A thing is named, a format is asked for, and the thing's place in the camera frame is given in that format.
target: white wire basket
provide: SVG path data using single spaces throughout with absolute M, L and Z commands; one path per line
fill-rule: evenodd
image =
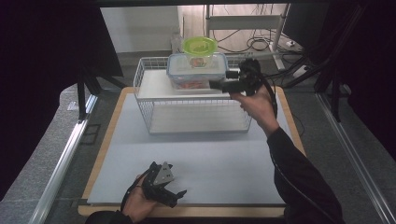
M 248 131 L 251 116 L 228 93 L 174 89 L 166 75 L 167 60 L 167 57 L 140 59 L 134 77 L 134 96 L 149 133 Z M 238 68 L 237 58 L 227 60 L 229 68 Z

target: person's right hand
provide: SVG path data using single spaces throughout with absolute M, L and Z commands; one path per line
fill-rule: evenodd
M 279 128 L 274 109 L 271 104 L 271 97 L 265 86 L 252 96 L 244 96 L 241 93 L 230 93 L 231 99 L 241 103 L 241 107 L 257 120 L 265 134 L 269 136 Z

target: gray floor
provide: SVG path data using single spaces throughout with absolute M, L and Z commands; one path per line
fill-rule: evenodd
M 120 80 L 132 85 L 134 70 L 140 57 L 167 56 L 168 54 L 168 52 L 121 54 L 120 63 L 124 77 L 121 77 Z M 275 71 L 272 61 L 264 61 L 262 64 L 264 64 L 266 72 L 273 73 Z M 292 77 L 287 77 L 284 81 L 287 82 L 291 79 Z M 294 115 L 298 131 L 301 133 L 306 155 L 332 186 L 343 206 L 346 223 L 382 223 L 330 122 L 323 113 L 313 91 L 315 80 L 316 77 L 311 77 L 294 88 L 285 90 L 290 110 Z M 77 207 L 81 203 L 79 198 L 91 173 L 97 151 L 120 95 L 120 89 L 114 85 L 103 80 L 100 82 L 103 90 L 98 95 L 98 102 L 92 113 L 89 126 L 79 143 L 64 182 L 52 209 L 49 211 L 46 223 L 84 223 L 86 219 L 78 214 Z M 0 223 L 13 224 L 29 221 L 77 122 L 78 111 L 67 109 L 71 102 L 76 101 L 77 88 L 75 86 L 64 90 L 61 95 L 61 106 L 46 135 L 5 199 L 0 202 Z M 342 124 L 359 151 L 362 161 L 380 187 L 389 207 L 396 211 L 395 161 L 356 117 L 348 106 L 347 99 L 342 99 L 340 102 L 340 115 Z M 185 219 L 183 221 L 199 222 Z M 262 222 L 257 219 L 249 221 L 252 223 Z M 228 223 L 231 220 L 217 219 L 213 222 Z

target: white board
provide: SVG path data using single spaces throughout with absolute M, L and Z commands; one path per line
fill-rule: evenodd
M 291 136 L 277 101 L 278 122 Z M 175 181 L 166 188 L 187 190 L 179 204 L 284 204 L 268 150 L 254 120 L 247 133 L 150 135 L 134 95 L 127 94 L 88 203 L 120 203 L 137 175 L 153 161 L 167 161 L 174 165 Z

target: person's left hand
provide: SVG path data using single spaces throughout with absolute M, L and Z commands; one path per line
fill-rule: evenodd
M 144 179 L 145 177 L 141 178 L 137 186 L 132 190 L 121 211 L 125 216 L 129 216 L 133 223 L 143 220 L 157 204 L 155 201 L 146 199 L 141 188 Z

